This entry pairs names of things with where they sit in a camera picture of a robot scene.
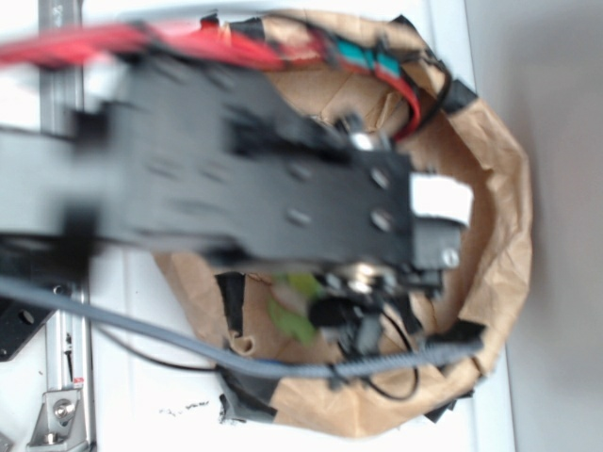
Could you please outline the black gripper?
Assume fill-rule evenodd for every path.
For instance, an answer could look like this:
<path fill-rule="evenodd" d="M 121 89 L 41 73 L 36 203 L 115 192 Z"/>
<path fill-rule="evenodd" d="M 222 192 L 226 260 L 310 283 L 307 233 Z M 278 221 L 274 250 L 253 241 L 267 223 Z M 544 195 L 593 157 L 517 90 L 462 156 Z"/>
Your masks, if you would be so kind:
<path fill-rule="evenodd" d="M 351 116 L 319 127 L 346 151 L 320 178 L 313 236 L 325 260 L 316 276 L 323 287 L 306 310 L 315 328 L 335 331 L 346 353 L 376 352 L 385 306 L 408 333 L 421 331 L 409 295 L 437 293 L 443 272 L 459 265 L 473 203 L 469 186 L 416 171 L 409 155 L 361 126 Z"/>

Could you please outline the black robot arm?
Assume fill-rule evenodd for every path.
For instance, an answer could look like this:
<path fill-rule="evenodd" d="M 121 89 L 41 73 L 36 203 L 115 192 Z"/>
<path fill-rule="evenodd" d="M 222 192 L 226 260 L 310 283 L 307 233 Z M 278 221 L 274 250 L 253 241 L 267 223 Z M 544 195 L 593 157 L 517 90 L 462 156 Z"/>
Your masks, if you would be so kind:
<path fill-rule="evenodd" d="M 261 72 L 147 57 L 70 131 L 1 132 L 1 271 L 74 282 L 105 244 L 187 252 L 273 277 L 269 314 L 298 340 L 374 348 L 387 304 L 439 292 L 472 189 L 418 169 L 357 112 L 321 121 Z"/>

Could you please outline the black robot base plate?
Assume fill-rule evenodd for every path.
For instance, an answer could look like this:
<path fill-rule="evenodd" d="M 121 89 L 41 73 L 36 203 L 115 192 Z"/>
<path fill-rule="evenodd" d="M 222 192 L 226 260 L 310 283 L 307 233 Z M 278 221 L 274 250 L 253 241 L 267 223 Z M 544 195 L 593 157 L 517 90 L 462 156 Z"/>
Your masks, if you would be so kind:
<path fill-rule="evenodd" d="M 1 248 L 1 276 L 44 288 L 51 293 L 63 293 L 66 286 L 51 262 L 31 250 Z M 29 305 L 17 299 L 1 296 L 1 362 L 14 359 L 45 324 L 53 310 Z"/>

